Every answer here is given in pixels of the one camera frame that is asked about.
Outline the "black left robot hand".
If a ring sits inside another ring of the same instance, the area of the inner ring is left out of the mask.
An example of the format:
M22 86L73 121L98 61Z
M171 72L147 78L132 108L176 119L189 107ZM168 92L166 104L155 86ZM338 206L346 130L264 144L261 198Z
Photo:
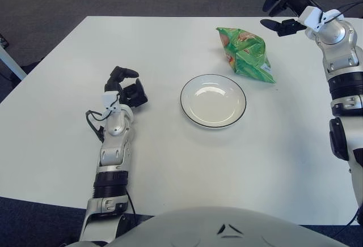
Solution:
M147 102L147 96L138 77L138 72L116 66L110 73L110 77L104 86L104 92L115 92L117 101L120 104L125 104L129 107L138 107ZM135 78L136 81L122 88L121 82L126 78Z

